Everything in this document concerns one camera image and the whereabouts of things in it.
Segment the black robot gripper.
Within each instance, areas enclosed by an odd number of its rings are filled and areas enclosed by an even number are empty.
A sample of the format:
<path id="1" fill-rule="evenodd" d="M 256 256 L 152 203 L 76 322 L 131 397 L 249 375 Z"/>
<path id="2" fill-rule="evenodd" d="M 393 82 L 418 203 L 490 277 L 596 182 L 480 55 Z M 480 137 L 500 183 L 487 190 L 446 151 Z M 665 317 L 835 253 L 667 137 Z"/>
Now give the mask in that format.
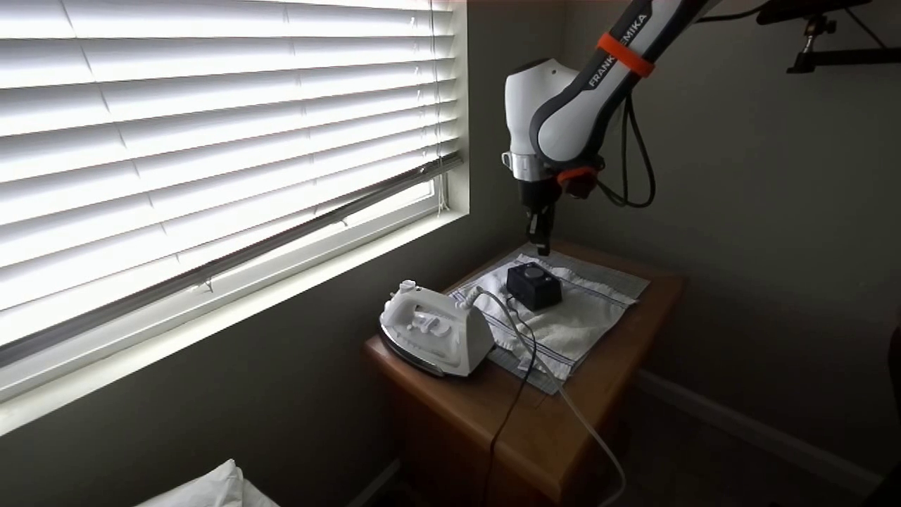
<path id="1" fill-rule="evenodd" d="M 555 182 L 535 182 L 520 186 L 520 203 L 525 208 L 525 241 L 538 248 L 539 256 L 551 251 L 555 228 L 555 203 L 559 190 Z"/>

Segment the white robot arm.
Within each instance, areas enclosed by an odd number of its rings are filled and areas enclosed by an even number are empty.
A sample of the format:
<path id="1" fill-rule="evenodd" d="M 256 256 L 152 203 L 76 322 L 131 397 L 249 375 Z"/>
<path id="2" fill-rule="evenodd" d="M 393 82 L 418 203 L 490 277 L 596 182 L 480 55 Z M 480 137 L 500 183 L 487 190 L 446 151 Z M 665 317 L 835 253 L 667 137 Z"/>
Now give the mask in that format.
<path id="1" fill-rule="evenodd" d="M 504 80 L 508 148 L 500 165 L 520 183 L 525 238 L 548 253 L 555 203 L 584 196 L 603 168 L 614 111 L 652 75 L 667 46 L 718 0 L 629 0 L 579 72 L 538 61 Z"/>

